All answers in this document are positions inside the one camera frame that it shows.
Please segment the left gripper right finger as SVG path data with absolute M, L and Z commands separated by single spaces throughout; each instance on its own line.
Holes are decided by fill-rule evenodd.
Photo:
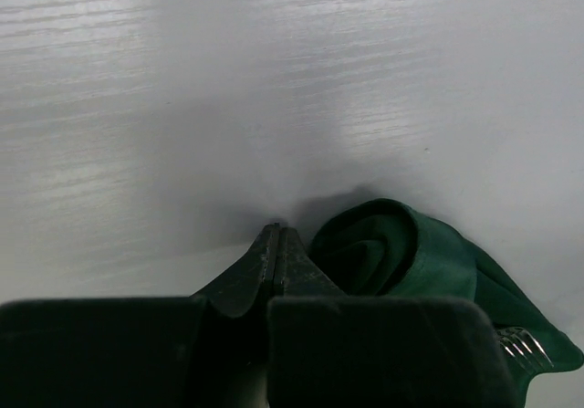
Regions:
M 270 226 L 273 407 L 513 407 L 494 330 L 463 298 L 401 292 L 412 225 L 348 225 L 312 258 Z

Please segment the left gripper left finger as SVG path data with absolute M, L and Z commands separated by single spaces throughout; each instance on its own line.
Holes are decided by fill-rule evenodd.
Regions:
M 193 407 L 266 345 L 278 228 L 199 292 L 1 307 L 4 407 Z

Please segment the dark green cloth napkin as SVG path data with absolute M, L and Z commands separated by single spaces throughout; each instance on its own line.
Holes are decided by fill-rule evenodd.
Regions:
M 391 199 L 375 199 L 338 214 L 315 234 L 310 259 L 346 294 L 399 298 L 463 298 L 495 331 L 521 327 L 543 346 L 555 368 L 576 371 L 583 352 L 554 326 L 482 248 L 448 224 Z M 519 406 L 538 375 L 522 370 L 501 348 Z

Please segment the silver fork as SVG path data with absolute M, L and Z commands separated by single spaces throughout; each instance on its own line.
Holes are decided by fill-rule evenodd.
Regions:
M 504 352 L 528 374 L 539 374 L 555 368 L 541 343 L 525 328 L 497 329 L 495 335 Z

